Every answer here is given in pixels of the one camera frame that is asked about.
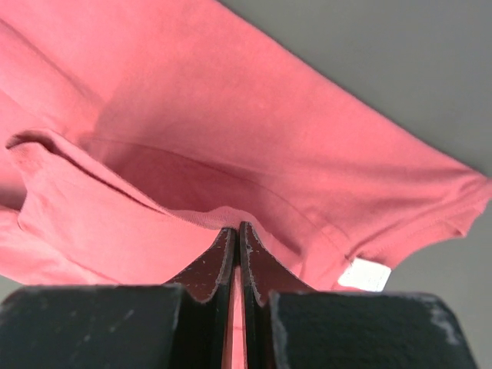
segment t-shirt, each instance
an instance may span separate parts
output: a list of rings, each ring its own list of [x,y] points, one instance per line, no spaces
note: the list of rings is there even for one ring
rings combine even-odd
[[[6,1],[0,19],[16,281],[162,283],[251,221],[303,281],[341,290],[355,257],[394,268],[464,236],[492,194],[218,2]]]

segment gray table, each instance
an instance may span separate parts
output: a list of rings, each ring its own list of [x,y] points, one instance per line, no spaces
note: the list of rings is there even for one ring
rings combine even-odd
[[[428,144],[492,175],[490,0],[224,0]],[[468,238],[419,251],[389,291],[440,295],[492,366],[492,209]],[[15,284],[0,280],[0,297]]]

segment clothing tag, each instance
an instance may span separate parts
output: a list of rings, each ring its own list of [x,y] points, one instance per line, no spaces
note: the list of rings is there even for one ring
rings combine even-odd
[[[381,292],[390,273],[391,269],[386,265],[355,258],[351,266],[338,278],[338,284],[364,291]]]

